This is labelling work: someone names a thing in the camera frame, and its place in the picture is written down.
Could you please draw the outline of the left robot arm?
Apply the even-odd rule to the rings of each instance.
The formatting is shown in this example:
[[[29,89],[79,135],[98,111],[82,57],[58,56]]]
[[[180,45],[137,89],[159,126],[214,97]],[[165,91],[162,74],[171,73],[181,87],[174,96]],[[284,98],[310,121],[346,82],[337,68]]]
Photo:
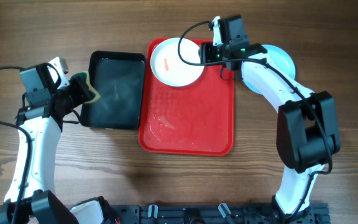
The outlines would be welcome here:
[[[20,143],[11,186],[0,205],[0,223],[102,223],[102,204],[91,199],[69,209],[54,194],[55,155],[64,117],[94,99],[89,81],[66,78],[62,58],[19,67],[25,86],[22,107],[11,125]]]

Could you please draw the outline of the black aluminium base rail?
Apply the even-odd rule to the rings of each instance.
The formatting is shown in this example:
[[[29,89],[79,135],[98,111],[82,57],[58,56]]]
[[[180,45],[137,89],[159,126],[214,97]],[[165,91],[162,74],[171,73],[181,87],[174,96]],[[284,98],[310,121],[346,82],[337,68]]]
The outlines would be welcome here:
[[[264,224],[280,223],[279,213],[269,203],[247,203],[245,205],[203,205],[203,206],[163,206],[151,204],[114,205],[118,213],[118,223],[133,224],[183,224],[192,220],[204,223]]]

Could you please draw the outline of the black rectangular tray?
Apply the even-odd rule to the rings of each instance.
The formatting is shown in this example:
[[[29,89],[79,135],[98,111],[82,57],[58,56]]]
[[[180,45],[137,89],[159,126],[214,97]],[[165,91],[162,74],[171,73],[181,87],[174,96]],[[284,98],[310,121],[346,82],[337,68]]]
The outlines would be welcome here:
[[[100,98],[81,108],[80,123],[89,128],[138,129],[146,58],[140,53],[95,51],[89,80]]]

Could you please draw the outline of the red plastic tray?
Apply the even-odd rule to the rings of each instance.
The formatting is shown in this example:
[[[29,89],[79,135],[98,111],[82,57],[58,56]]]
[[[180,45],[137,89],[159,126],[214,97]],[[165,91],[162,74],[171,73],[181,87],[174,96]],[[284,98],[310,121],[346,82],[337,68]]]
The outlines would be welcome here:
[[[233,73],[206,67],[192,84],[172,87],[146,65],[139,144],[155,153],[223,156],[234,144]]]

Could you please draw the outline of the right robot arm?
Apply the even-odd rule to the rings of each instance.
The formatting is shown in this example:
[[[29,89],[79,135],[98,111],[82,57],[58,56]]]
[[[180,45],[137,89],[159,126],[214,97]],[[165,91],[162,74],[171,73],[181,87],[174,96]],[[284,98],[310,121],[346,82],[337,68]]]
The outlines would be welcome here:
[[[285,168],[273,204],[283,221],[294,220],[309,208],[315,179],[332,171],[332,156],[340,150],[334,99],[299,84],[283,50],[250,44],[240,15],[217,16],[207,24],[213,40],[201,44],[200,64],[240,73],[278,113],[276,147]]]

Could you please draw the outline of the green yellow sponge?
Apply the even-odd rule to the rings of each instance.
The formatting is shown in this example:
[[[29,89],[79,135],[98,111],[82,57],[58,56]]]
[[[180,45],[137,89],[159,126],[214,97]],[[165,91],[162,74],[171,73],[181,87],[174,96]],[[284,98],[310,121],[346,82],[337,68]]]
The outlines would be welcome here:
[[[88,87],[88,91],[89,91],[89,93],[91,95],[91,99],[86,100],[85,104],[91,104],[91,103],[94,103],[95,101],[98,101],[100,99],[101,95],[91,85],[89,72],[76,73],[70,78],[70,80],[74,80],[75,78],[79,78],[81,80],[81,82],[85,83],[87,85],[87,87]]]

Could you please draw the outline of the white round plate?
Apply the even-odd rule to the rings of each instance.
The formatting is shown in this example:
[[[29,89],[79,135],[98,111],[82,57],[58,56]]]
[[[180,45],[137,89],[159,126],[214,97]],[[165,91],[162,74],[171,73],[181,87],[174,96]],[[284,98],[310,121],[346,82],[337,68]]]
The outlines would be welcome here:
[[[202,74],[204,66],[188,65],[178,55],[180,38],[162,41],[153,49],[150,67],[154,76],[163,84],[173,87],[187,86]]]

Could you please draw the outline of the light blue plate front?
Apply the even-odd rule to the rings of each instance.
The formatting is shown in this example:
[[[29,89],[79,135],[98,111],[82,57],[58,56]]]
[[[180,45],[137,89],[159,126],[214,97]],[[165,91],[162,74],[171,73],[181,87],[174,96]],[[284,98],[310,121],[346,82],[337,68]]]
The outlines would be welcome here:
[[[259,54],[259,53],[263,53],[265,52],[264,50],[262,50],[262,48],[264,48],[266,50],[266,53],[269,55],[269,57],[272,59],[272,61],[274,62],[274,64],[281,69],[283,72],[285,72],[291,79],[295,79],[296,76],[296,67],[295,64],[292,60],[292,58],[281,48],[274,46],[274,45],[269,45],[269,44],[253,44],[250,45],[246,48],[246,50],[249,51],[249,54],[251,58],[251,56]],[[249,88],[250,90],[252,90],[253,92],[257,93],[257,94],[262,94],[253,84],[251,84],[250,82],[247,81],[246,79],[246,72],[249,71],[248,69],[246,69],[245,71],[241,70],[241,77],[242,77],[242,81],[244,82],[244,84],[247,86],[247,88]]]

